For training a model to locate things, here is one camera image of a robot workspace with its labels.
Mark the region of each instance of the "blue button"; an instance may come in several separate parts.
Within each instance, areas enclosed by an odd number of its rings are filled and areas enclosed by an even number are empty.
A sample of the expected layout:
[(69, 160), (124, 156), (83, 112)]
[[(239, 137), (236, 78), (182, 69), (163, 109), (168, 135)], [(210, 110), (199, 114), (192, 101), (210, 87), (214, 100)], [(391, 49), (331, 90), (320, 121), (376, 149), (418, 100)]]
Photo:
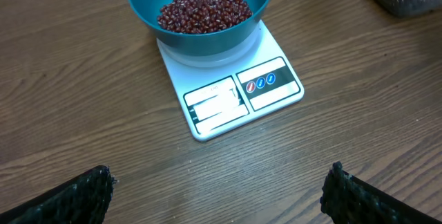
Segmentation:
[(265, 86), (265, 80), (264, 78), (261, 77), (256, 81), (256, 87), (262, 89), (264, 86)]
[(275, 83), (275, 80), (276, 80), (276, 76), (273, 73), (270, 73), (267, 75), (268, 85), (272, 85), (273, 83)]

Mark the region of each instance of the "brown wooden surface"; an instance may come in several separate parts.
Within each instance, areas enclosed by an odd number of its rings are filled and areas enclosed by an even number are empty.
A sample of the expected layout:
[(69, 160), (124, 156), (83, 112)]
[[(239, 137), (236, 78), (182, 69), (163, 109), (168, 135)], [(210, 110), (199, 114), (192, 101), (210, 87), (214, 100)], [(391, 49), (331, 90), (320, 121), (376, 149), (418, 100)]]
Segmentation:
[(196, 142), (127, 0), (0, 0), (0, 212), (94, 167), (106, 223), (331, 223), (331, 164), (442, 220), (442, 12), (271, 0), (299, 104)]

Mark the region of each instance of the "wooden table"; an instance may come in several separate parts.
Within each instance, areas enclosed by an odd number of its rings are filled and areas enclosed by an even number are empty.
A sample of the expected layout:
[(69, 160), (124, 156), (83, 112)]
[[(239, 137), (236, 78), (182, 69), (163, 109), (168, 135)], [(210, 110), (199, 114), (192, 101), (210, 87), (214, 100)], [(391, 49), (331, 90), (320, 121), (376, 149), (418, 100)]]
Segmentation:
[(331, 223), (319, 198), (340, 160), (442, 220), (441, 19), (271, 0), (305, 97), (202, 144), (127, 0), (0, 0), (0, 212), (110, 165), (105, 223)]

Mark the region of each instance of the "scale platform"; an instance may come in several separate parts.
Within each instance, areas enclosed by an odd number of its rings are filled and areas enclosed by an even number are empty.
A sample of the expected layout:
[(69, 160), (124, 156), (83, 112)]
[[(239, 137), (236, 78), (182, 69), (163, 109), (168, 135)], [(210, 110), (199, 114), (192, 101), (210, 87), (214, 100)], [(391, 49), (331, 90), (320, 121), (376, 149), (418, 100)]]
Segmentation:
[(304, 96), (284, 52), (262, 21), (235, 48), (186, 56), (157, 41), (193, 136), (207, 141)]

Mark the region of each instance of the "red button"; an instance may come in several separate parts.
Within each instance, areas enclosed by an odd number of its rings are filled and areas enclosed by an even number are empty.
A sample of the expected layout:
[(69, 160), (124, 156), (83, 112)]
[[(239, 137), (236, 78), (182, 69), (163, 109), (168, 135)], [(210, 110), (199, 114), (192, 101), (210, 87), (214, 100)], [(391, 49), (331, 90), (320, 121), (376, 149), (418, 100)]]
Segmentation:
[(247, 92), (248, 92), (248, 93), (253, 93), (253, 92), (255, 91), (255, 88), (256, 88), (256, 84), (255, 84), (255, 82), (249, 82), (249, 83), (247, 83), (247, 87), (246, 87), (246, 89), (247, 89)]

